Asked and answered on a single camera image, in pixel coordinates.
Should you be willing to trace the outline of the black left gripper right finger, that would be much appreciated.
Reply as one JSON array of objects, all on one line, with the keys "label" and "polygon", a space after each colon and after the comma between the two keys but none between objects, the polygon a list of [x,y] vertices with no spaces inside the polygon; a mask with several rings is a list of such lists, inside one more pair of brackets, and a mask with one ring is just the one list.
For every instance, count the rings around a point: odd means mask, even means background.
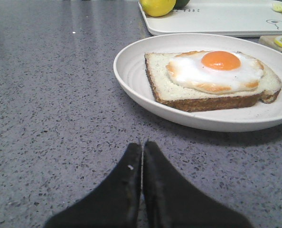
[{"label": "black left gripper right finger", "polygon": [[189,183],[155,142],[143,154],[143,194],[151,228],[250,228],[240,213]]}]

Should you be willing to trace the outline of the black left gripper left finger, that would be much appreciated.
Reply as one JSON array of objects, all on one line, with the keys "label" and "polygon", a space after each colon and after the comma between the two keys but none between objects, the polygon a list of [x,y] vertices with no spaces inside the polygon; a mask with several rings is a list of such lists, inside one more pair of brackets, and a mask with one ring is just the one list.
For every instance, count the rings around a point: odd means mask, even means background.
[{"label": "black left gripper left finger", "polygon": [[50,218],[46,228],[135,228],[141,194],[141,146],[130,143],[89,195]]}]

